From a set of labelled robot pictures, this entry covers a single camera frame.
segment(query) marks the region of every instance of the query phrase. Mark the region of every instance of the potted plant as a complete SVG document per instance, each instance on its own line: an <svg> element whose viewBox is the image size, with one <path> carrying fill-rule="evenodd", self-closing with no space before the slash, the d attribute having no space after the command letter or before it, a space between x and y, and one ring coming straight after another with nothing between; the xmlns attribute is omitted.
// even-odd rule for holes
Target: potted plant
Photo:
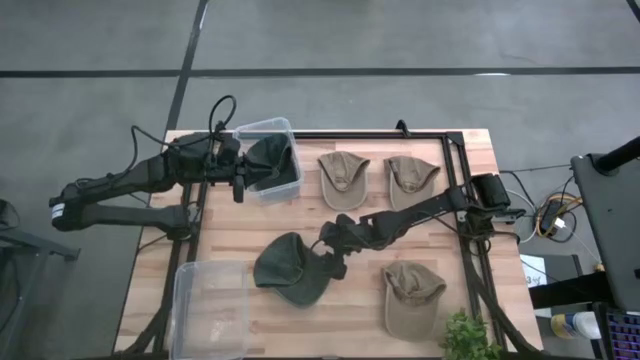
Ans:
<svg viewBox="0 0 640 360"><path fill-rule="evenodd" d="M449 316L445 339L440 346L446 360L498 360L500 346L489 344L481 316L473 319L464 309Z"/></svg>

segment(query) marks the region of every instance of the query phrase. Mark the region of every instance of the butcher block tabletop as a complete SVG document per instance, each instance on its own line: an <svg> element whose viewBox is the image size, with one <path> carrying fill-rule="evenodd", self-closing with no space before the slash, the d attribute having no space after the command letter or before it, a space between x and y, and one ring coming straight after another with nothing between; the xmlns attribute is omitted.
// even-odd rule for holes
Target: butcher block tabletop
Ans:
<svg viewBox="0 0 640 360"><path fill-rule="evenodd" d="M498 166L486 129L453 130L464 134L472 175L497 173ZM169 131L167 141L192 131ZM209 188L203 209L198 261L236 260L246 264L249 279L250 357L439 357L447 317L461 308L469 311L469 296L455 233L436 221L418 225L383 251L363 250L346 258L344 280L331 280L324 295L307 309L298 309L268 289L257 289L253 281L254 261L278 236L295 231L310 246L325 221L335 221L336 211L322 197L318 157L333 151L348 151L371 160L367 168L367 199L347 212L353 219L390 209L389 178L383 160L406 155L442 167L435 179L434 194L448 187L447 171L439 140L430 139L309 139L297 140L304 184L300 197L284 203L260 206L245 193L245 202L234 203L232 188ZM452 147L456 178L462 183L458 154ZM178 204L182 188L153 194L150 205ZM454 216L442 217L455 225ZM508 226L500 230L509 230ZM140 245L162 233L145 228ZM321 245L315 250L324 253ZM129 346L158 310L171 252L171 242L161 240L145 248L133 269L115 350ZM447 289L440 298L431 339L413 343L391 337L384 329L385 284L381 268L397 260L420 263L442 277ZM512 237L495 236L489 252L498 302L525 338L542 349L529 291ZM485 320L488 312L483 311Z"/></svg>

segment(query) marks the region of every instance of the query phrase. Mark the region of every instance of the clear plastic bin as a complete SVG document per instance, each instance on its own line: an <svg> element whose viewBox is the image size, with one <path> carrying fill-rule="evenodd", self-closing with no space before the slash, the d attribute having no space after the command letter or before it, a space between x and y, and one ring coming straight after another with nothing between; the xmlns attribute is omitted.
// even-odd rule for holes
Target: clear plastic bin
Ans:
<svg viewBox="0 0 640 360"><path fill-rule="evenodd" d="M274 118L259 121L249 125L238 126L233 131L233 137L238 139L241 144L242 151L246 152L251 145L258 140L272 134L285 133L291 142L292 157L298 180L284 185L276 186L270 189L257 190L254 185L247 189L249 196L257 197L264 205L275 204L300 196L300 187L304 181L304 173L300 169L300 159L296 149L296 140L289 125L289 120L285 118Z"/></svg>
<svg viewBox="0 0 640 360"><path fill-rule="evenodd" d="M249 336L247 291L243 262L180 266L173 291L170 359L242 359Z"/></svg>

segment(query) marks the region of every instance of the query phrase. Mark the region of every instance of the khaki baseball cap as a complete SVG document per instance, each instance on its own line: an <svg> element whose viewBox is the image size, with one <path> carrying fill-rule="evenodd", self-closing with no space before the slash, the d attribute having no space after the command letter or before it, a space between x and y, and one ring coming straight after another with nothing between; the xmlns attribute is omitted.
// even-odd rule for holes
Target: khaki baseball cap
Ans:
<svg viewBox="0 0 640 360"><path fill-rule="evenodd" d="M367 198L369 160L346 151L336 151L318 158L322 195L330 208L353 210Z"/></svg>
<svg viewBox="0 0 640 360"><path fill-rule="evenodd" d="M438 299L447 285L426 267L397 261L382 269L387 283L384 322L391 336L407 341L429 338L438 315Z"/></svg>
<svg viewBox="0 0 640 360"><path fill-rule="evenodd" d="M384 164L389 170L389 199L394 210L406 209L433 195L433 180L440 167L410 156L394 156Z"/></svg>

